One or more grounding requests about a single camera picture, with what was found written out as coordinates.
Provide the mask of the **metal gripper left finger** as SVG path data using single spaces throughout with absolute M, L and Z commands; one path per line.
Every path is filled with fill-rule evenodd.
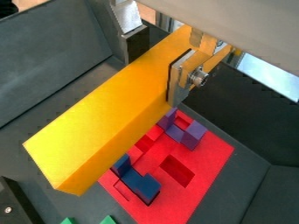
M 150 49 L 150 28 L 143 24 L 135 0 L 108 0 L 116 24 L 122 55 L 126 64 Z

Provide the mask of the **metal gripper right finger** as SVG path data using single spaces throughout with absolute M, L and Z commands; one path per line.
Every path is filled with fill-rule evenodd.
M 194 87 L 201 88 L 211 77 L 210 71 L 230 54 L 233 46 L 198 29 L 191 30 L 191 48 L 169 66 L 166 100 L 177 107 Z

